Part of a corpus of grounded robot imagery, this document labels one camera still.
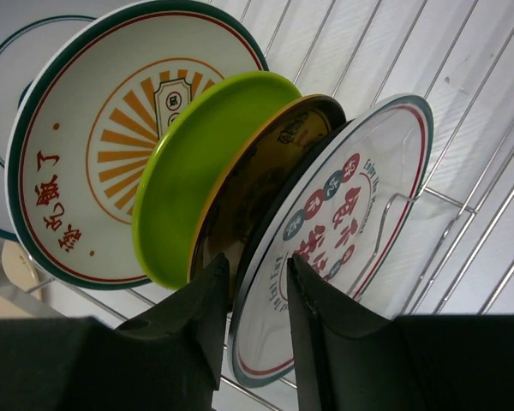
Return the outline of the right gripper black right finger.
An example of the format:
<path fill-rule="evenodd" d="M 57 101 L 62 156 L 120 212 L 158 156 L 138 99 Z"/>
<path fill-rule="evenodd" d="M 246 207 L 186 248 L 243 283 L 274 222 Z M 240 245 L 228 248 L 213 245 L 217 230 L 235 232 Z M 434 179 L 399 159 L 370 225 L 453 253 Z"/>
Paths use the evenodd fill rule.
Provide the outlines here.
<path fill-rule="evenodd" d="M 302 410 L 514 410 L 514 315 L 386 319 L 287 263 Z"/>

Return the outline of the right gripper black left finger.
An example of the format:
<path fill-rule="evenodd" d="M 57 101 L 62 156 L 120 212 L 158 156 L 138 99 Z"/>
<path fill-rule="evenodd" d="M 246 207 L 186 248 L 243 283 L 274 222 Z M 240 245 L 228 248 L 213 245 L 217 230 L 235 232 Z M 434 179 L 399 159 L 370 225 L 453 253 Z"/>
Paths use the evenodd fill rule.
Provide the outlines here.
<path fill-rule="evenodd" d="M 220 386 L 229 261 L 110 328 L 0 319 L 0 410 L 208 410 Z"/>

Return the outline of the white plate red characters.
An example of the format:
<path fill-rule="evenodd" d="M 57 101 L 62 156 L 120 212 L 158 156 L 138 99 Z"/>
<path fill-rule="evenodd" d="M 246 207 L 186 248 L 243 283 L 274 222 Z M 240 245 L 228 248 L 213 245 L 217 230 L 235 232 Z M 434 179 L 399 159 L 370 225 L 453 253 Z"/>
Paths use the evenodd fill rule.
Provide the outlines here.
<path fill-rule="evenodd" d="M 365 292 L 421 191 L 433 131 L 428 101 L 398 94 L 335 128 L 295 167 L 238 265 L 228 356 L 239 384 L 260 388 L 293 370 L 293 255 L 341 292 Z"/>

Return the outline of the dark brown patterned plate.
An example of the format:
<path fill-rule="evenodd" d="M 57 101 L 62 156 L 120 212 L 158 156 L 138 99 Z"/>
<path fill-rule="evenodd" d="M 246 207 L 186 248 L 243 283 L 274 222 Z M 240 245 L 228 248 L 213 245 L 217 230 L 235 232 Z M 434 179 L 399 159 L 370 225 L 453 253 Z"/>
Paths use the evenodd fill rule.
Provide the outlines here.
<path fill-rule="evenodd" d="M 235 277 L 243 249 L 272 199 L 307 151 L 347 117 L 325 94 L 298 98 L 268 118 L 227 165 L 200 214 L 188 279 L 224 253 Z"/>

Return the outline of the small beige patterned plate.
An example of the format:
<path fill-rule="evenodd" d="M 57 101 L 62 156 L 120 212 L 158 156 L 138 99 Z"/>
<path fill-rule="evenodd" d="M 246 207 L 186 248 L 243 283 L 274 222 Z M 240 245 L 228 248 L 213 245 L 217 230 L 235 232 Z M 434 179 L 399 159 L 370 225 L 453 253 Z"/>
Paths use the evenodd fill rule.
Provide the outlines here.
<path fill-rule="evenodd" d="M 28 290 L 39 283 L 33 263 L 18 243 L 5 241 L 1 259 L 6 276 L 19 288 Z"/>

